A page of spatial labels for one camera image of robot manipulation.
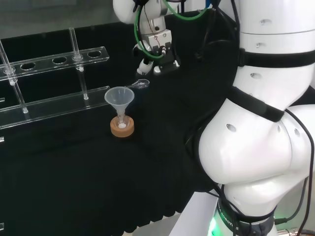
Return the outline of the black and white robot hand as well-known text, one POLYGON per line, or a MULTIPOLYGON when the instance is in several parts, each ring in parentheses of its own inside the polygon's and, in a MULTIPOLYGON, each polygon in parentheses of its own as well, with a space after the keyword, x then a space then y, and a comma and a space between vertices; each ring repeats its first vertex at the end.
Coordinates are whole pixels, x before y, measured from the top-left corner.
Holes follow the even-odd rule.
POLYGON ((180 68, 180 59, 172 45, 170 30, 142 35, 139 42, 133 47, 135 56, 143 56, 137 68, 138 75, 146 76, 152 72, 158 76, 180 68))

